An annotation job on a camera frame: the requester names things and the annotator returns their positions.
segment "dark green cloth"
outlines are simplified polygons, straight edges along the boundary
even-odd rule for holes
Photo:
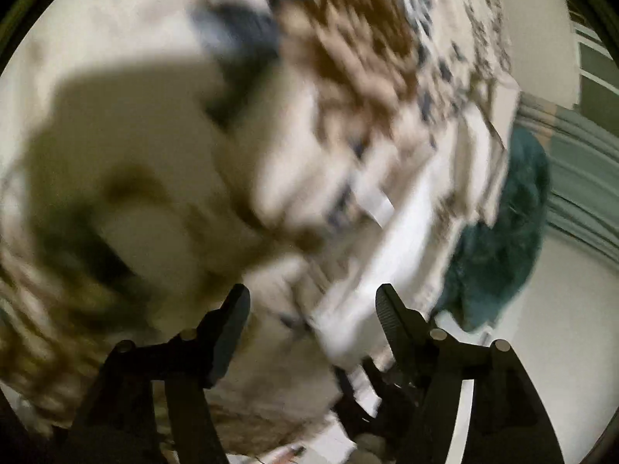
[[[434,315],[448,310],[465,331],[494,322],[533,271],[542,246],[550,166],[526,129],[516,127],[494,227],[464,229]]]

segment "black object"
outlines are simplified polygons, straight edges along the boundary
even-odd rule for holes
[[[463,464],[563,464],[563,456],[530,378],[512,347],[459,343],[407,309],[391,285],[376,293],[376,310],[406,383],[388,384],[371,360],[363,368],[382,398],[376,418],[361,408],[346,375],[336,370],[343,397],[335,405],[349,438],[384,437],[397,464],[442,464],[454,432],[464,379],[475,388]]]
[[[181,464],[227,464],[203,389],[230,364],[250,312],[250,292],[236,285],[196,330],[136,348],[122,341],[101,367],[68,433],[56,448],[37,445],[0,395],[0,448],[15,464],[162,464],[151,380],[163,380]]]

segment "white stripe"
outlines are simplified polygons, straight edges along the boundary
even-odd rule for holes
[[[599,52],[602,55],[605,55],[609,59],[613,58],[609,51],[607,51],[601,45],[598,45],[597,43],[595,43],[593,40],[589,40],[588,38],[585,38],[584,36],[580,36],[579,34],[577,34],[576,40],[580,42],[581,44],[583,44],[584,46],[587,46],[589,49],[593,49],[594,51]]]
[[[589,29],[588,27],[585,27],[582,24],[578,24],[578,22],[574,22],[574,29],[577,31],[580,31],[581,33],[584,33],[587,36],[590,36],[598,40],[598,42],[602,41],[600,40],[600,37],[597,35],[597,33],[593,31],[593,29]]]
[[[612,84],[610,84],[608,82],[605,82],[601,78],[599,78],[599,77],[597,77],[595,75],[592,75],[591,73],[586,72],[585,70],[581,70],[581,75],[584,78],[588,78],[589,80],[597,83],[598,85],[601,85],[602,87],[607,88],[609,91],[611,91],[612,93],[614,93],[614,94],[619,96],[619,89],[617,87],[615,87],[614,85],[612,85]]]

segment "striped curtain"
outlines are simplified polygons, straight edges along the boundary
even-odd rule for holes
[[[516,126],[546,149],[548,223],[619,265],[619,138],[575,111],[523,94]]]

